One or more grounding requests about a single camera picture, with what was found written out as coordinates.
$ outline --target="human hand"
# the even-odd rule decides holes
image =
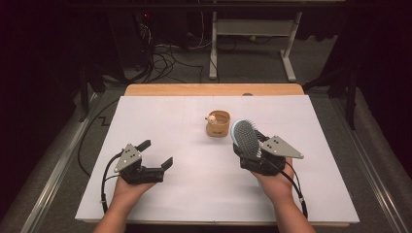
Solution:
[[[153,187],[155,183],[128,184],[122,177],[116,181],[115,193],[109,210],[94,228],[94,233],[121,233],[130,211],[140,197]]]
[[[129,213],[143,193],[154,185],[155,183],[128,184],[122,177],[118,177],[110,207]]]
[[[286,161],[292,165],[291,158],[287,157]],[[283,171],[293,179],[293,170],[291,166],[286,164]],[[282,174],[279,173],[276,176],[264,176],[255,172],[252,172],[252,174],[260,181],[264,193],[274,206],[287,200],[292,200],[292,184]]]

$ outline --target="dark background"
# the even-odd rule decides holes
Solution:
[[[305,40],[315,35],[321,41],[339,35],[324,74],[360,51],[359,87],[393,151],[411,175],[412,21],[402,4],[396,1],[378,13],[353,15],[309,11],[303,14],[296,38]],[[144,65],[142,50],[146,48],[139,40],[132,14],[68,12],[52,0],[3,1],[0,9],[3,217],[36,163],[73,114],[76,106],[72,97],[80,88],[81,71],[86,70],[86,81],[95,91],[104,91],[103,74],[127,83],[122,68]],[[198,14],[151,13],[150,23],[158,38],[184,48],[187,32],[200,37]],[[283,12],[277,17],[289,14]],[[220,15],[273,18],[271,14],[257,16],[246,12]],[[205,30],[210,32],[211,14],[204,16]],[[210,38],[210,33],[205,33],[205,37]]]

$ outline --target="wire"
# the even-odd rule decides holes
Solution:
[[[293,167],[290,165],[289,162],[286,162],[286,164],[288,164],[288,165],[292,168],[292,171],[293,171],[294,175],[296,176],[297,186],[299,187],[299,190],[300,190],[300,192],[301,192],[302,190],[301,190],[301,188],[300,188],[300,181],[299,181],[299,177],[297,176],[296,171],[293,169]]]
[[[111,178],[116,178],[116,177],[118,177],[119,175],[114,175],[114,176],[112,176],[112,177],[108,177],[108,178],[106,178],[106,181],[108,181],[109,179],[111,179]]]
[[[150,78],[150,76],[151,76],[151,74],[152,74],[152,71],[153,71],[153,69],[155,68],[154,56],[155,56],[155,55],[152,53],[152,55],[151,55],[150,58],[149,58],[149,63],[150,63],[150,65],[152,66],[152,69],[151,69],[150,74],[146,75],[146,77],[143,79],[142,83],[147,83],[147,82],[149,81],[149,78]]]
[[[203,37],[204,37],[204,34],[205,34],[205,23],[204,23],[204,18],[203,18],[203,12],[200,12],[200,15],[201,15],[201,19],[202,19],[202,37],[200,39],[199,45],[197,46],[198,48],[202,45]]]
[[[145,24],[143,24],[143,23],[140,23],[140,25],[141,25],[142,27],[144,27],[144,28],[148,31],[148,33],[149,33],[149,35],[148,35],[148,45],[150,45],[150,44],[151,44],[151,40],[152,40],[152,33],[151,33],[151,30],[149,29],[149,27],[148,27],[148,26],[146,26],[146,25],[145,25]],[[146,32],[144,32],[144,34],[143,34],[142,38],[144,39],[144,38],[145,38],[145,36],[146,36]]]
[[[159,79],[162,79],[164,77],[167,77],[169,79],[178,81],[180,83],[185,83],[184,81],[181,81],[179,79],[176,79],[176,78],[173,78],[173,77],[169,76],[172,73],[173,68],[176,64],[184,65],[184,66],[192,67],[192,68],[199,68],[200,69],[200,71],[199,71],[199,80],[201,79],[201,75],[202,75],[204,67],[202,65],[190,65],[190,64],[187,64],[187,63],[184,63],[184,62],[178,60],[175,57],[175,55],[173,54],[173,49],[172,48],[175,48],[175,46],[159,44],[159,45],[156,45],[154,47],[157,48],[157,49],[161,49],[161,48],[166,49],[165,51],[162,51],[162,52],[159,52],[159,53],[154,53],[155,56],[159,56],[161,58],[160,60],[155,61],[154,64],[158,64],[159,62],[163,62],[164,66],[163,67],[154,67],[154,70],[157,71],[159,74],[155,78],[148,79],[147,80],[148,83],[152,83],[152,82],[157,81]]]
[[[90,129],[91,125],[97,120],[97,118],[100,117],[100,115],[101,115],[105,110],[107,110],[111,105],[113,105],[114,103],[116,103],[116,102],[118,102],[118,101],[119,101],[119,99],[116,99],[115,101],[112,101],[111,103],[109,103],[106,107],[104,107],[104,108],[94,117],[94,119],[91,121],[91,123],[87,126],[87,129],[86,129],[85,133],[83,134],[82,139],[81,139],[81,141],[80,141],[77,159],[78,159],[78,163],[79,163],[80,168],[82,169],[82,171],[83,171],[88,177],[90,177],[90,173],[89,173],[89,172],[86,170],[86,168],[83,166],[82,161],[81,161],[81,154],[80,154],[80,151],[82,150],[83,143],[84,143],[84,141],[85,141],[85,137],[86,137],[86,135],[87,135],[87,133],[88,133],[88,130]]]
[[[218,67],[215,65],[215,62],[213,62],[212,58],[209,58],[209,60],[216,69],[216,78],[218,79],[218,83],[221,83],[221,78],[219,77]]]
[[[113,161],[115,161],[115,159],[120,158],[120,157],[121,157],[121,152],[116,154],[112,159],[110,159],[109,163],[106,166],[106,169],[104,170],[102,186],[101,186],[101,194],[100,194],[100,196],[101,196],[101,201],[100,202],[102,203],[104,213],[106,213],[107,210],[109,209],[108,205],[107,205],[107,200],[106,200],[106,193],[104,193],[104,187],[105,187],[106,181],[108,180],[108,179],[106,179],[107,172],[109,171],[110,165],[112,165]]]

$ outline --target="hand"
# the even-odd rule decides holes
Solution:
[[[143,193],[154,185],[155,183],[128,184],[122,177],[118,177],[110,207],[130,212]]]
[[[286,161],[292,166],[292,159],[286,158]],[[293,169],[286,164],[283,170],[291,179],[293,179]],[[276,176],[264,176],[254,173],[263,187],[263,191],[270,199],[275,209],[276,222],[279,231],[282,233],[306,233],[315,232],[308,219],[297,208],[292,196],[292,183],[282,174]]]
[[[122,233],[126,220],[140,197],[155,183],[128,184],[122,177],[116,181],[115,193],[109,210],[94,228],[95,233]]]
[[[286,161],[292,165],[291,158],[287,157]],[[286,164],[283,171],[293,179],[293,170],[291,166]],[[252,174],[261,182],[264,193],[273,205],[292,199],[292,184],[282,174],[276,176],[264,176],[255,172],[252,172]]]

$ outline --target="white paper sheet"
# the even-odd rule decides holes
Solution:
[[[252,120],[269,137],[281,136],[304,154],[294,159],[312,222],[359,222],[308,96],[127,96],[122,97],[94,166],[76,219],[103,217],[100,185],[109,160],[127,144],[152,145],[142,152],[146,167],[170,156],[164,182],[139,201],[129,220],[162,222],[273,222],[273,207],[256,178],[241,169],[230,136],[206,135],[205,117],[230,113],[231,122]],[[114,175],[112,164],[108,177]],[[116,179],[106,182],[108,202]],[[295,202],[300,208],[297,195]]]

